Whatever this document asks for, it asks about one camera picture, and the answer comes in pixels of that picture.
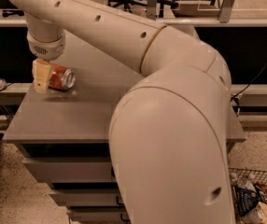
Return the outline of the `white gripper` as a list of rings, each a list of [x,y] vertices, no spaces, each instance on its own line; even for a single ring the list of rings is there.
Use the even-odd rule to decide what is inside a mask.
[[[27,33],[30,51],[37,57],[33,61],[32,74],[34,88],[38,93],[45,93],[49,87],[52,66],[47,61],[53,61],[63,54],[65,48],[65,32],[61,30],[59,36],[50,41],[40,41],[30,32]]]

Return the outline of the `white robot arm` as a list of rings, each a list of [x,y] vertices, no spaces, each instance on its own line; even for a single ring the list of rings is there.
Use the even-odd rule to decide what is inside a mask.
[[[132,224],[235,224],[226,151],[231,75],[221,55],[174,27],[90,0],[10,0],[143,76],[109,127]]]

